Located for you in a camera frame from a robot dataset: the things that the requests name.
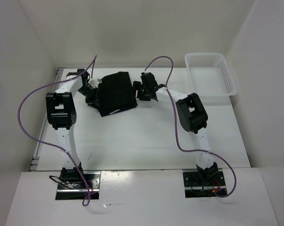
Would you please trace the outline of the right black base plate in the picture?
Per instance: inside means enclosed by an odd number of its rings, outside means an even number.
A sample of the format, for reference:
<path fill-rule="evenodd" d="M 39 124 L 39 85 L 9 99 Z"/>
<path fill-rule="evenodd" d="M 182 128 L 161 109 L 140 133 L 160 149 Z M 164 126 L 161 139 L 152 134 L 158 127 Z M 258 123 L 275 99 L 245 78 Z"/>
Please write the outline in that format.
<path fill-rule="evenodd" d="M 226 183 L 222 170 L 206 184 L 202 184 L 197 170 L 183 171 L 184 189 L 186 198 L 215 197 L 227 195 Z"/>

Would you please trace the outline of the white perforated plastic basket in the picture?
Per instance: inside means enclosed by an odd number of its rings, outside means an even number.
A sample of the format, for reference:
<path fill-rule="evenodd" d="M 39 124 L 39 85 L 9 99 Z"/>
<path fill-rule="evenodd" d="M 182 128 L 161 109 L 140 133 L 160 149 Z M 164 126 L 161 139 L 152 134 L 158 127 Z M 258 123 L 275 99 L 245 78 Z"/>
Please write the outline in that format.
<path fill-rule="evenodd" d="M 238 93 L 226 58 L 221 53 L 185 55 L 192 90 L 202 97 L 230 97 Z"/>

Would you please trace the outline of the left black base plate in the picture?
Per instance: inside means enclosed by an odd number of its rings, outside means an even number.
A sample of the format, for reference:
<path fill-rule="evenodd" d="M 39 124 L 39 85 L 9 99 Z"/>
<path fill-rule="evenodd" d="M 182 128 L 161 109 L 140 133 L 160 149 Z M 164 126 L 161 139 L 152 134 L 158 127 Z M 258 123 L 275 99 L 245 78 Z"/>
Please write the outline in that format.
<path fill-rule="evenodd" d="M 90 199 L 99 199 L 100 172 L 84 172 L 84 177 L 91 192 Z M 87 198 L 88 191 L 81 177 L 79 180 L 62 179 L 61 176 L 51 176 L 57 182 L 55 200 L 83 200 Z"/>

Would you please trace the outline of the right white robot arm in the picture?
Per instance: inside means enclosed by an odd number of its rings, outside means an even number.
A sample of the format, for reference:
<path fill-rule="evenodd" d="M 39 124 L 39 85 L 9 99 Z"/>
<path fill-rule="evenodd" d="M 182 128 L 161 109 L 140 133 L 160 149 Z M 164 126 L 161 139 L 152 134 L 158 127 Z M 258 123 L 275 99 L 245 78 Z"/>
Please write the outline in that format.
<path fill-rule="evenodd" d="M 207 137 L 207 112 L 196 93 L 184 94 L 158 84 L 152 73 L 142 73 L 141 81 L 134 81 L 136 97 L 141 101 L 159 101 L 172 104 L 175 122 L 190 135 L 194 149 L 198 152 L 196 168 L 198 181 L 204 186 L 210 184 L 218 172 Z"/>

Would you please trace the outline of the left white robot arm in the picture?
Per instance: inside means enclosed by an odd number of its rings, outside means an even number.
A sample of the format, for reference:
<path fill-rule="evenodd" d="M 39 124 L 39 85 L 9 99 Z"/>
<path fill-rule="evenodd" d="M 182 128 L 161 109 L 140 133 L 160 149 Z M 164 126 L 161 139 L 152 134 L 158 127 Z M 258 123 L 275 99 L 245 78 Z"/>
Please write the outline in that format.
<path fill-rule="evenodd" d="M 46 94 L 47 119 L 58 135 L 59 146 L 64 153 L 59 180 L 69 188 L 80 188 L 85 186 L 85 176 L 74 140 L 77 113 L 73 97 L 80 93 L 87 104 L 96 102 L 97 88 L 89 84 L 90 74 L 83 69 L 68 73 L 66 78 L 68 81 L 60 88 Z"/>

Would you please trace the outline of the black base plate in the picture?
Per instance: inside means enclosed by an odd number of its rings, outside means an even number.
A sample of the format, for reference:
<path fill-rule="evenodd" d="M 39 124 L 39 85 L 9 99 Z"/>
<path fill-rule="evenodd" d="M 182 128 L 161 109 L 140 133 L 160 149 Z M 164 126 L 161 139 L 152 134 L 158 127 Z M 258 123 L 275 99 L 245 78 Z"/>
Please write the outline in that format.
<path fill-rule="evenodd" d="M 84 172 L 84 177 L 91 192 L 90 199 L 99 199 L 100 172 Z M 51 176 L 57 182 L 55 200 L 83 200 L 87 198 L 88 191 L 81 177 L 79 180 L 62 179 L 61 176 Z"/>
<path fill-rule="evenodd" d="M 202 184 L 197 170 L 183 171 L 184 189 L 186 198 L 215 197 L 227 195 L 226 183 L 222 170 L 206 184 Z"/>

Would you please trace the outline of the black shorts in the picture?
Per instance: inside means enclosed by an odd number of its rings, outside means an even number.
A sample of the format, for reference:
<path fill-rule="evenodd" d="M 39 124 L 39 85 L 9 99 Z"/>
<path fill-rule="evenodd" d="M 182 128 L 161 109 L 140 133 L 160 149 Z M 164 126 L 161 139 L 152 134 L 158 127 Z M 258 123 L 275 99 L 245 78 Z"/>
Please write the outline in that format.
<path fill-rule="evenodd" d="M 128 72 L 117 72 L 101 79 L 93 107 L 102 117 L 133 109 L 137 106 Z"/>

